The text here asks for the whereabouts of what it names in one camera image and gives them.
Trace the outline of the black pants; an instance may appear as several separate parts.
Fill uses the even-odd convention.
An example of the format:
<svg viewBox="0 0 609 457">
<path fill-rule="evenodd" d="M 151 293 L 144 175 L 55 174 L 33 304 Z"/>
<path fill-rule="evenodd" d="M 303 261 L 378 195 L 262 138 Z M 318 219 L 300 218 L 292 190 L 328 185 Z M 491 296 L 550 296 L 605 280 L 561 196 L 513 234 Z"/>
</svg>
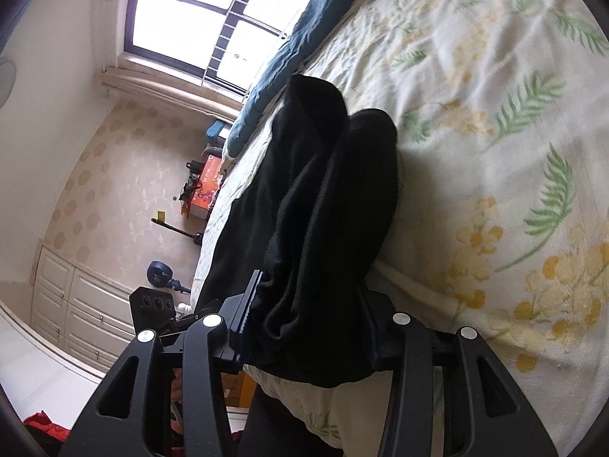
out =
<svg viewBox="0 0 609 457">
<path fill-rule="evenodd" d="M 397 132 L 380 109 L 349 113 L 326 80 L 296 75 L 254 179 L 232 202 L 198 308 L 261 272 L 242 361 L 333 388 L 388 367 L 391 301 L 367 275 L 399 199 Z"/>
</svg>

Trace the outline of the blue desk fan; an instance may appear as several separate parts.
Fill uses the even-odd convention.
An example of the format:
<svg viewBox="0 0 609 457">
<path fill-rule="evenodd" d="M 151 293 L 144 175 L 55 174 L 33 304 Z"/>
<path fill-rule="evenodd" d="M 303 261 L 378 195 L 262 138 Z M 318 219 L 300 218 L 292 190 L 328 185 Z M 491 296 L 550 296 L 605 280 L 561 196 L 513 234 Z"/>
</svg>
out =
<svg viewBox="0 0 609 457">
<path fill-rule="evenodd" d="M 184 287 L 174 278 L 172 269 L 161 261 L 152 261 L 147 269 L 148 282 L 155 288 L 171 289 L 183 294 L 190 294 L 191 290 Z"/>
</svg>

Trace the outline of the white cabinet with drawers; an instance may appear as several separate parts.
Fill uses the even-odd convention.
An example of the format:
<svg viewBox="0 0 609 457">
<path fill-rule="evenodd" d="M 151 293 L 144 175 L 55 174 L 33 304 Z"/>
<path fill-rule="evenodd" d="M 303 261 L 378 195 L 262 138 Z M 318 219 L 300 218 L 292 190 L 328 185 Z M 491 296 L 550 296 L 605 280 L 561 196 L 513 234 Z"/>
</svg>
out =
<svg viewBox="0 0 609 457">
<path fill-rule="evenodd" d="M 45 246 L 35 268 L 31 326 L 100 371 L 112 367 L 134 336 L 128 293 Z"/>
</svg>

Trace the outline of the black stick tool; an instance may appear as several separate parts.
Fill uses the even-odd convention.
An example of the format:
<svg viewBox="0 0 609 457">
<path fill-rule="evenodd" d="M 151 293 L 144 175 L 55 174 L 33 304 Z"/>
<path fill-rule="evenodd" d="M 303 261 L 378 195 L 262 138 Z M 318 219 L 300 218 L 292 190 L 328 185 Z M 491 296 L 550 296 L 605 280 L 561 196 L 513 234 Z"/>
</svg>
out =
<svg viewBox="0 0 609 457">
<path fill-rule="evenodd" d="M 163 211 L 157 211 L 155 218 L 152 218 L 151 222 L 154 223 L 155 225 L 158 225 L 165 229 L 171 230 L 175 233 L 181 234 L 182 236 L 188 237 L 188 239 L 192 240 L 193 243 L 196 244 L 196 246 L 202 245 L 203 234 L 201 232 L 191 233 L 184 229 L 177 228 L 174 225 L 168 224 L 167 221 L 165 221 L 165 215 L 164 215 Z"/>
</svg>

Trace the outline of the red cloth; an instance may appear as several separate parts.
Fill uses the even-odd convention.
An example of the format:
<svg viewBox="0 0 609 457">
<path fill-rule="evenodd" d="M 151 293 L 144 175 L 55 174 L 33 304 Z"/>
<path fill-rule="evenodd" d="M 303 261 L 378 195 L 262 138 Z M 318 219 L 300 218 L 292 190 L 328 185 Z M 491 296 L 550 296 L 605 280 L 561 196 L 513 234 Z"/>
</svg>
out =
<svg viewBox="0 0 609 457">
<path fill-rule="evenodd" d="M 23 423 L 41 447 L 45 444 L 61 447 L 70 434 L 69 429 L 54 423 L 44 411 L 27 417 Z"/>
</svg>

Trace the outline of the orange box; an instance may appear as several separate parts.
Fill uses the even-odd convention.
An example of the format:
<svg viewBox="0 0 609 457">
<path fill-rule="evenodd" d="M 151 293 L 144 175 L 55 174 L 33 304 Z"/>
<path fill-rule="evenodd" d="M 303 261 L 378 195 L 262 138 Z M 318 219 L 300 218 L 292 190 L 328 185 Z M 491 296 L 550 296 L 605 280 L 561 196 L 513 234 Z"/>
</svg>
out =
<svg viewBox="0 0 609 457">
<path fill-rule="evenodd" d="M 221 162 L 220 157 L 207 154 L 203 161 L 191 160 L 186 164 L 189 175 L 179 201 L 181 213 L 187 218 L 206 220 L 209 217 L 223 179 Z"/>
</svg>

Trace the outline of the floral bed sheet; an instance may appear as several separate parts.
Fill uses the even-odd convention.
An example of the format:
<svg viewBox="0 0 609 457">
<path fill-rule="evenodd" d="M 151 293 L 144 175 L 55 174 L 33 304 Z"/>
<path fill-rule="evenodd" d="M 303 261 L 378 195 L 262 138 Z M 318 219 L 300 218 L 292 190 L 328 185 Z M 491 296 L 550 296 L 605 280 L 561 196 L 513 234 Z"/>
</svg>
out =
<svg viewBox="0 0 609 457">
<path fill-rule="evenodd" d="M 303 71 L 397 130 L 370 284 L 487 339 L 561 455 L 608 452 L 608 0 L 356 0 Z"/>
</svg>

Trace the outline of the teal blue blanket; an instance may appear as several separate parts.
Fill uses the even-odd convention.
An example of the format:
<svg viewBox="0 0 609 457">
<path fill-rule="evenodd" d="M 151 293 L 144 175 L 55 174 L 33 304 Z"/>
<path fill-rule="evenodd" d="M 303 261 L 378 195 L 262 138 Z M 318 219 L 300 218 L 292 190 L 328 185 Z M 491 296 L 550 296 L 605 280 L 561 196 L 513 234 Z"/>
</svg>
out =
<svg viewBox="0 0 609 457">
<path fill-rule="evenodd" d="M 309 0 L 293 27 L 291 35 L 269 61 L 234 121 L 223 155 L 238 158 L 268 105 L 281 94 L 290 78 L 319 48 L 355 0 Z"/>
</svg>

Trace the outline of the window with dark frame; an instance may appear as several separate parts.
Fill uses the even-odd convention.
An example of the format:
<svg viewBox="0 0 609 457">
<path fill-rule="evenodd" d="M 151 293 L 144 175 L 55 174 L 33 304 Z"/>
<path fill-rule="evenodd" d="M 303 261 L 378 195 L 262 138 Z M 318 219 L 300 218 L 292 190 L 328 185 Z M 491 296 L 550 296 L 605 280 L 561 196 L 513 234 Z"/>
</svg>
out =
<svg viewBox="0 0 609 457">
<path fill-rule="evenodd" d="M 245 95 L 308 0 L 128 0 L 125 50 Z"/>
</svg>

